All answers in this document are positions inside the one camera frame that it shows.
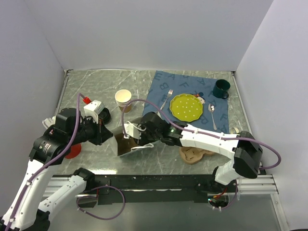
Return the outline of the light blue paper bag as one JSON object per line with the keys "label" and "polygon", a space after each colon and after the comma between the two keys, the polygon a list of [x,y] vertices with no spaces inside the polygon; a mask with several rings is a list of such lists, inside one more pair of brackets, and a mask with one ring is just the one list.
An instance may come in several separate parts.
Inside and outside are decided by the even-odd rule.
{"label": "light blue paper bag", "polygon": [[111,130],[111,132],[113,133],[113,137],[108,142],[116,156],[124,156],[143,149],[152,149],[154,144],[158,143],[158,141],[146,141],[144,145],[140,145],[138,142],[141,140],[134,139],[133,137],[125,139],[122,126]]}

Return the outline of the stack of brown paper cups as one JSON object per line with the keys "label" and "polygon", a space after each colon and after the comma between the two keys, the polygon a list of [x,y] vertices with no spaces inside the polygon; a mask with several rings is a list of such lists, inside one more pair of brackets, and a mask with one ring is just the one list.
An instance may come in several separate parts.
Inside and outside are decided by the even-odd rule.
{"label": "stack of brown paper cups", "polygon": [[124,112],[128,113],[131,111],[132,104],[131,101],[132,94],[129,90],[119,90],[115,94],[115,101],[119,107],[119,109]]}

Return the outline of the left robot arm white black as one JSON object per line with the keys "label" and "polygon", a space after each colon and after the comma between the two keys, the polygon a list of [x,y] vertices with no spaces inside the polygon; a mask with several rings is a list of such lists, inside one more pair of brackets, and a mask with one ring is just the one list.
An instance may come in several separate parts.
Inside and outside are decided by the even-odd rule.
{"label": "left robot arm white black", "polygon": [[85,116],[81,116],[78,109],[64,108],[57,116],[44,121],[48,128],[35,140],[22,185],[11,207],[0,218],[2,231],[46,231],[69,200],[95,189],[94,173],[79,168],[66,185],[42,199],[59,165],[71,152],[71,146],[87,141],[102,145],[113,137],[104,125],[111,119],[107,108],[88,104],[84,112]]}

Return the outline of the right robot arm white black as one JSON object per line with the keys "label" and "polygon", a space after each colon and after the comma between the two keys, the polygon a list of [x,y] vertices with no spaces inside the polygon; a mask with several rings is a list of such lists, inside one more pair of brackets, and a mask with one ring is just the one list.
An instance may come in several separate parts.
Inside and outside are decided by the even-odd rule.
{"label": "right robot arm white black", "polygon": [[225,134],[196,128],[184,122],[166,122],[156,113],[141,118],[139,144],[160,141],[168,146],[193,147],[223,155],[227,163],[216,167],[210,181],[211,188],[221,192],[239,177],[255,179],[258,176],[263,150],[251,133]]}

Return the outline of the stack of black lids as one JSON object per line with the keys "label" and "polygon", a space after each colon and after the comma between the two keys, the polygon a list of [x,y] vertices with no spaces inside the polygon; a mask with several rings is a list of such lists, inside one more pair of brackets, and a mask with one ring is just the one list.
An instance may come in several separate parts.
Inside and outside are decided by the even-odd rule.
{"label": "stack of black lids", "polygon": [[98,117],[102,120],[104,125],[108,124],[111,121],[111,114],[106,107],[103,108],[103,110],[98,114]]}

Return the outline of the red cup holder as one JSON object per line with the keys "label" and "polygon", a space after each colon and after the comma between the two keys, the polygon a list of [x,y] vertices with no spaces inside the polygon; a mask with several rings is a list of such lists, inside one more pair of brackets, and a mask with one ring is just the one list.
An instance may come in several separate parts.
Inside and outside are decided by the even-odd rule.
{"label": "red cup holder", "polygon": [[73,159],[77,157],[81,152],[81,144],[75,144],[71,146],[70,153],[65,156],[66,159]]}

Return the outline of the yellow plate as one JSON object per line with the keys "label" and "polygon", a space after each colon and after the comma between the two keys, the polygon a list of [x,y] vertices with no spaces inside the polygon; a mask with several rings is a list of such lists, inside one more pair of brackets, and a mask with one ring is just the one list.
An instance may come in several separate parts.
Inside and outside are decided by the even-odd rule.
{"label": "yellow plate", "polygon": [[191,94],[176,95],[170,101],[169,109],[176,119],[183,122],[193,122],[203,114],[203,104]]}

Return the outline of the silver fork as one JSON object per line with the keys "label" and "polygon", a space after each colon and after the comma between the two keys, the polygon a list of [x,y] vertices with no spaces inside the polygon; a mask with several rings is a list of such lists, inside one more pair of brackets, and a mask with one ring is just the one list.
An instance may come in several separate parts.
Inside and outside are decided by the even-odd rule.
{"label": "silver fork", "polygon": [[166,99],[164,100],[162,106],[160,107],[160,110],[162,110],[164,108],[164,106],[166,105],[167,100],[169,99],[169,97],[172,95],[173,90],[169,90]]}

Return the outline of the blue letter-print cloth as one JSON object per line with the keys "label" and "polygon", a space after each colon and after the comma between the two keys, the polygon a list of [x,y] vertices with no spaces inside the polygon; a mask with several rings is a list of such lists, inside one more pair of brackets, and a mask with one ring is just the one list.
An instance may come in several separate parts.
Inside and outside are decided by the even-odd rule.
{"label": "blue letter-print cloth", "polygon": [[217,126],[217,132],[229,133],[228,102],[226,99],[216,98],[212,94],[216,80],[205,77],[194,77],[187,74],[171,74],[164,71],[156,71],[154,79],[150,86],[146,100],[161,107],[167,97],[168,91],[173,90],[172,95],[166,102],[162,111],[172,121],[176,119],[170,109],[170,101],[176,96],[183,93],[191,94],[197,97],[203,104],[203,114],[198,120],[190,122],[197,128],[214,131],[211,113],[208,111],[208,105],[214,105],[214,120]]}

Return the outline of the dark green enamel mug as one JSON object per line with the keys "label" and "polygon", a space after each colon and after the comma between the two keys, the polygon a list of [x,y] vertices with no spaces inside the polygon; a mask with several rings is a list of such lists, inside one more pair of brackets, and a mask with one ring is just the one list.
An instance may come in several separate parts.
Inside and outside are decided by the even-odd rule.
{"label": "dark green enamel mug", "polygon": [[228,91],[230,87],[231,85],[228,81],[219,79],[215,82],[212,93],[216,98],[227,99],[229,97]]}

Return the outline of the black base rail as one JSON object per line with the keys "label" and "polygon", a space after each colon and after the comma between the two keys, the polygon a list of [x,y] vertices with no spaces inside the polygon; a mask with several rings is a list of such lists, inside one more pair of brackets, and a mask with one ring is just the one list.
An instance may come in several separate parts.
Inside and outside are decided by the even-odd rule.
{"label": "black base rail", "polygon": [[210,194],[234,193],[236,181],[226,186],[214,183],[211,175],[97,175],[86,188],[98,194],[99,205],[121,203],[122,196],[113,189],[92,188],[113,186],[120,189],[126,203],[185,202],[207,203]]}

